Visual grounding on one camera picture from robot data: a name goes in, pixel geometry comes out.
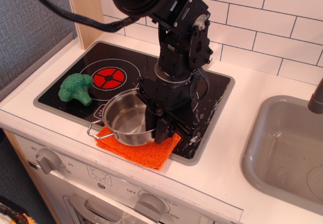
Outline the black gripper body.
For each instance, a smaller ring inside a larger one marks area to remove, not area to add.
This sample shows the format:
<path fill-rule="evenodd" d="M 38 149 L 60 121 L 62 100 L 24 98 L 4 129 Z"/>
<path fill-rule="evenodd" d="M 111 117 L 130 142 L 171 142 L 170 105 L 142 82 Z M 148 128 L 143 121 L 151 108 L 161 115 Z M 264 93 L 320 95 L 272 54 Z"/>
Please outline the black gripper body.
<path fill-rule="evenodd" d="M 188 82 L 180 84 L 168 83 L 159 78 L 152 80 L 140 77 L 137 96 L 146 107 L 156 110 L 158 119 L 173 122 L 175 133 L 190 141 L 199 129 L 198 119 L 193 113 L 193 105 L 201 100 L 197 94 L 199 82 L 199 76 L 193 76 Z"/>

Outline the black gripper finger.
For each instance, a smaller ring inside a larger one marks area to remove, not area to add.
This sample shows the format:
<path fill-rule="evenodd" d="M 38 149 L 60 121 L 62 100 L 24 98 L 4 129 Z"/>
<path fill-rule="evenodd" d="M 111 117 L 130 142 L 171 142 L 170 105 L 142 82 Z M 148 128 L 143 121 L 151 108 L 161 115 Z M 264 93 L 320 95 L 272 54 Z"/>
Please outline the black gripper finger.
<path fill-rule="evenodd" d="M 156 133 L 157 120 L 158 116 L 156 114 L 156 110 L 147 106 L 145 110 L 146 131 L 151 131 L 152 135 L 155 135 Z"/>
<path fill-rule="evenodd" d="M 168 138 L 173 137 L 175 134 L 175 126 L 173 122 L 169 122 L 166 119 L 158 119 L 155 130 L 154 142 L 162 144 Z"/>

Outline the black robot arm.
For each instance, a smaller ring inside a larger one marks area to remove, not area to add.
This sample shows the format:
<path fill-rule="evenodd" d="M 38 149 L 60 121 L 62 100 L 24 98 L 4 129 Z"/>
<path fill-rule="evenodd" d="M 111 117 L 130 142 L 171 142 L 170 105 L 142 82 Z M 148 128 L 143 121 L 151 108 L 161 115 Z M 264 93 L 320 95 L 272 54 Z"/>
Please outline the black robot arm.
<path fill-rule="evenodd" d="M 203 99 L 198 85 L 212 50 L 207 36 L 209 11 L 202 0 L 113 0 L 133 19 L 158 24 L 160 54 L 153 78 L 139 78 L 138 96 L 146 104 L 146 129 L 155 143 L 175 133 L 191 138 L 199 128 L 192 103 Z"/>

